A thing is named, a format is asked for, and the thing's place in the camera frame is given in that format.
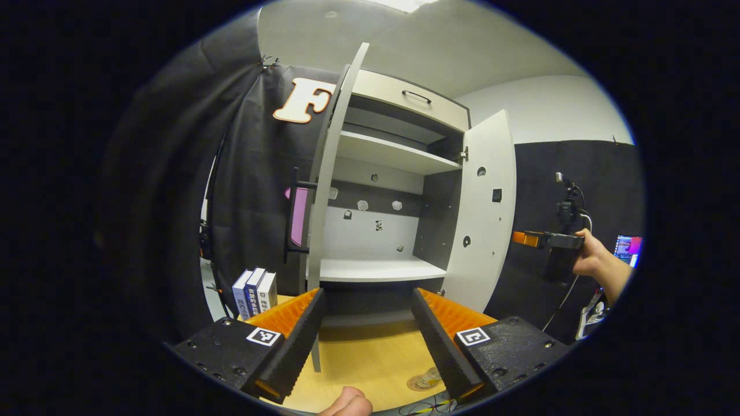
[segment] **drawer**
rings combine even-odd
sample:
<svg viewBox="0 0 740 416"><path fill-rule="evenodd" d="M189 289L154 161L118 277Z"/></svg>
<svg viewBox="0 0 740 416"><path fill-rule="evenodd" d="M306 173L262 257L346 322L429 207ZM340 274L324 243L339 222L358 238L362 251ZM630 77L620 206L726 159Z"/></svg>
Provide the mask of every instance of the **drawer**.
<svg viewBox="0 0 740 416"><path fill-rule="evenodd" d="M430 90L398 78L360 70L354 88L352 88L352 94L424 115L460 132L465 132L470 128L468 109Z"/></svg>

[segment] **cabinet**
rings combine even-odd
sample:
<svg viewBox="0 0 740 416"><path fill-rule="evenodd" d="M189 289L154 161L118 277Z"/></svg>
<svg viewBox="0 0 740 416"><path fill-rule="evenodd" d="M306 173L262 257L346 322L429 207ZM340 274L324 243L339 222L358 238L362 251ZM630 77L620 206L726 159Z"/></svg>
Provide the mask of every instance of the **cabinet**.
<svg viewBox="0 0 740 416"><path fill-rule="evenodd" d="M314 159L306 288L330 289L327 325L410 318L404 294L416 286L483 311L514 219L506 113L471 128L454 100L362 69L366 45L334 91Z"/></svg>

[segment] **letter f sign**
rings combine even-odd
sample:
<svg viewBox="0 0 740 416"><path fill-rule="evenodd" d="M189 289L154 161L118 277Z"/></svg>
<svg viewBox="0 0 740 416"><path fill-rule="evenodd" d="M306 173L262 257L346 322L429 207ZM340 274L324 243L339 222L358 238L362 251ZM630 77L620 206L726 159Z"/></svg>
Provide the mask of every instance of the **letter f sign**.
<svg viewBox="0 0 740 416"><path fill-rule="evenodd" d="M272 113L272 116L278 120L308 123L311 121L311 115L308 114L309 104L314 106L314 113L321 113L329 104L329 96L337 86L307 78L293 78L293 84L295 87L283 108Z"/></svg>

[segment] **white book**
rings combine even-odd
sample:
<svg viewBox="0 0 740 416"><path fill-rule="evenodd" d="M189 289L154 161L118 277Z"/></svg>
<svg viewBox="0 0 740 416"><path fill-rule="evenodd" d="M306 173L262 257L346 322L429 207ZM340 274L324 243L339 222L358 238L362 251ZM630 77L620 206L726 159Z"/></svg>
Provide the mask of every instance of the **white book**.
<svg viewBox="0 0 740 416"><path fill-rule="evenodd" d="M249 303L247 302L244 293L244 285L246 284L246 280L249 279L249 276L251 275L252 272L250 272L249 270L244 270L244 273L239 276L239 279L237 279L236 283L234 283L234 286L232 286L232 292L234 292L236 307L237 309L239 309L239 315L241 315L241 318L245 321L252 317L252 315L249 314Z"/></svg>
<svg viewBox="0 0 740 416"><path fill-rule="evenodd" d="M260 286L262 276L265 274L265 269L257 268L252 275L247 279L244 285L244 292L246 293L246 302L249 307L250 316L255 316L260 313L260 306L257 300L257 286Z"/></svg>
<svg viewBox="0 0 740 416"><path fill-rule="evenodd" d="M260 300L260 313L278 304L278 285L275 281L275 273L265 273L260 286L257 286L257 298Z"/></svg>

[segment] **computer monitor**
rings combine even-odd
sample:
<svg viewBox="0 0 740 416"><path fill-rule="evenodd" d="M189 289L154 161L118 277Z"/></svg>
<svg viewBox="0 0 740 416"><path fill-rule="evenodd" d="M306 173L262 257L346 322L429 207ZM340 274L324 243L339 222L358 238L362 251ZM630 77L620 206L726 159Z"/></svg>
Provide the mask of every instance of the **computer monitor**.
<svg viewBox="0 0 740 416"><path fill-rule="evenodd" d="M621 261L632 267L637 266L637 259L640 256L640 246L642 237L636 235L619 235L616 238L616 247L614 255Z"/></svg>

